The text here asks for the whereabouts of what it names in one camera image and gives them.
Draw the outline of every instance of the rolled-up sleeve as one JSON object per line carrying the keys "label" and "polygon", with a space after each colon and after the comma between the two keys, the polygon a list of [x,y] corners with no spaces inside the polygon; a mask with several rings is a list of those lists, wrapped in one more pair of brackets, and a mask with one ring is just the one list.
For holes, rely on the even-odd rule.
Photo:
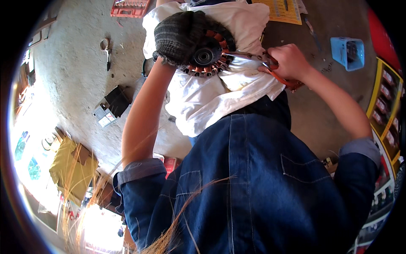
{"label": "rolled-up sleeve", "polygon": [[166,169],[159,159],[131,162],[113,179],[121,195],[121,209],[138,248],[145,246],[155,204],[165,183]]}
{"label": "rolled-up sleeve", "polygon": [[334,182],[356,228],[368,218],[379,168],[379,149],[371,138],[352,140],[340,149]]}

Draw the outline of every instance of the pliers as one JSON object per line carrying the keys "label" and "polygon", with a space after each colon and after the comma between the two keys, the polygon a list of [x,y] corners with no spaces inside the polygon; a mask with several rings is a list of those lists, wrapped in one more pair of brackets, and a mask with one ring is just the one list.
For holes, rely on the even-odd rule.
{"label": "pliers", "polygon": [[293,92],[295,92],[299,87],[303,86],[304,84],[298,80],[285,80],[281,78],[278,74],[273,72],[273,70],[276,70],[279,65],[278,61],[276,61],[275,58],[270,56],[268,52],[263,52],[262,55],[256,55],[256,54],[251,54],[248,52],[228,52],[228,53],[223,53],[225,55],[233,56],[236,58],[241,58],[241,59],[246,59],[250,61],[256,61],[262,63],[265,67],[267,67],[267,73],[271,74],[274,76],[279,82],[282,84],[286,85],[286,87]]}

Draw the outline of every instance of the knit glove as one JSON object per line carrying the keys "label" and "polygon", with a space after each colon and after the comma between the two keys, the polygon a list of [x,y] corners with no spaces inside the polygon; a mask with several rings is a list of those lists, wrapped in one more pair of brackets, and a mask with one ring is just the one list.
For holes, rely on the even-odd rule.
{"label": "knit glove", "polygon": [[178,68],[189,65],[197,45],[205,36],[206,17],[202,11],[175,13],[162,20],[155,28],[156,51],[153,58],[160,56]]}

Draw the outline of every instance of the blue plastic basket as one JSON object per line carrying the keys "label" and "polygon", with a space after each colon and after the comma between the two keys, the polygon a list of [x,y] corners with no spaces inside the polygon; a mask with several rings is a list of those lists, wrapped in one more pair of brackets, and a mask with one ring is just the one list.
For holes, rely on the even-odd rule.
{"label": "blue plastic basket", "polygon": [[[347,42],[352,41],[356,44],[357,58],[348,62],[347,58]],[[344,65],[348,72],[361,69],[365,64],[364,56],[364,43],[360,39],[353,39],[349,37],[331,37],[331,54],[333,59]]]}

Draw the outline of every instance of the blue denim jacket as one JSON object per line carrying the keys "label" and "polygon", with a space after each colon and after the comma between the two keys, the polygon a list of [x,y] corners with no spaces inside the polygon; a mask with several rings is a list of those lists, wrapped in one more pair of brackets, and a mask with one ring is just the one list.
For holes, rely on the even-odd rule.
{"label": "blue denim jacket", "polygon": [[229,178],[186,207],[171,253],[197,253],[195,243],[200,253],[345,253],[368,217],[379,150],[371,139],[347,143],[332,179],[289,129],[233,114],[207,128],[168,179],[158,159],[127,165],[114,180],[138,249],[169,228],[192,193]]}

